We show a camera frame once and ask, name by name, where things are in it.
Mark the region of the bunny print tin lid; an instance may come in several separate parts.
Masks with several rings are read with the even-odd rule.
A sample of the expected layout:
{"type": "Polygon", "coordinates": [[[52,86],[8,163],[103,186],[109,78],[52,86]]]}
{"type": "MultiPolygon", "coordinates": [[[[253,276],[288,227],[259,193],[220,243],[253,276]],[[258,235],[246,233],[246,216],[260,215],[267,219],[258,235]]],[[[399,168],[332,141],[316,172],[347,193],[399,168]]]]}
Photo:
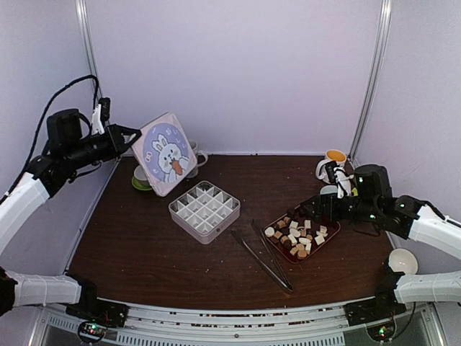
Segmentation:
{"type": "Polygon", "coordinates": [[[197,166],[197,157],[177,116],[167,112],[141,129],[131,146],[149,185],[167,196],[197,166]]]}

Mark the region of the metal tongs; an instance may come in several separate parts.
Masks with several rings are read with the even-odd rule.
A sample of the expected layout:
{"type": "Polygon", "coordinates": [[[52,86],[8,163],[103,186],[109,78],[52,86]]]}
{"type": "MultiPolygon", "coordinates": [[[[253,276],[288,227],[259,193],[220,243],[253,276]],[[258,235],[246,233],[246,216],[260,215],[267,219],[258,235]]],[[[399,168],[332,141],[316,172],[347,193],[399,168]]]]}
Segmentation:
{"type": "Polygon", "coordinates": [[[264,234],[263,228],[259,223],[252,219],[251,228],[261,243],[261,249],[255,250],[245,240],[239,230],[233,229],[231,234],[236,242],[256,261],[260,268],[288,295],[294,292],[292,283],[282,269],[274,252],[269,247],[269,242],[264,234]]]}

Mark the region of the white divided tin box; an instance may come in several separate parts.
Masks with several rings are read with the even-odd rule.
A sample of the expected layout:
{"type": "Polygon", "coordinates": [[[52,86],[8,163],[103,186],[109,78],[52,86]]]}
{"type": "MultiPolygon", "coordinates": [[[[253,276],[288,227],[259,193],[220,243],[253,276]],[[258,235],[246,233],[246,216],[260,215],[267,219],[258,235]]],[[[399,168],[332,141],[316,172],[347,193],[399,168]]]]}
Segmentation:
{"type": "Polygon", "coordinates": [[[171,219],[201,244],[210,244],[240,216],[241,202],[206,180],[169,203],[171,219]]]}

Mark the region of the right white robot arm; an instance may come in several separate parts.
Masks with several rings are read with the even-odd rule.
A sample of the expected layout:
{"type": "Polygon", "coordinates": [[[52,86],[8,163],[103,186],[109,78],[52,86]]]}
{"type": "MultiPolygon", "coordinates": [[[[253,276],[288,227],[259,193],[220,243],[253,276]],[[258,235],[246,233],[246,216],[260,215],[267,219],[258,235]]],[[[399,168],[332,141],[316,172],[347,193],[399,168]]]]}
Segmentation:
{"type": "MultiPolygon", "coordinates": [[[[314,221],[349,220],[370,223],[390,232],[460,257],[460,222],[443,215],[428,200],[410,195],[393,196],[384,166],[366,164],[354,170],[358,194],[338,198],[318,194],[301,202],[302,213],[314,221]]],[[[416,275],[393,270],[385,277],[370,301],[370,313],[384,318],[396,306],[415,302],[460,301],[460,272],[416,275]]]]}

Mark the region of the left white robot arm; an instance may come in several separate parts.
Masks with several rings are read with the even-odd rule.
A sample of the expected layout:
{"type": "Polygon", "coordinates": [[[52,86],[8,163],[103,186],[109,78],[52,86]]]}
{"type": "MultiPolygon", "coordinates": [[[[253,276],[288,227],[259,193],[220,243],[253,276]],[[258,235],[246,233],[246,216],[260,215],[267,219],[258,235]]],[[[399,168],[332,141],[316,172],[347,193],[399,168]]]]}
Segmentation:
{"type": "MultiPolygon", "coordinates": [[[[17,186],[1,199],[1,249],[46,201],[80,177],[79,169],[115,159],[140,137],[139,129],[108,125],[107,112],[97,106],[88,120],[76,108],[62,110],[47,121],[48,140],[41,155],[27,163],[17,186]]],[[[88,320],[104,312],[92,282],[68,275],[26,275],[1,270],[1,313],[20,306],[51,303],[75,306],[88,320]]]]}

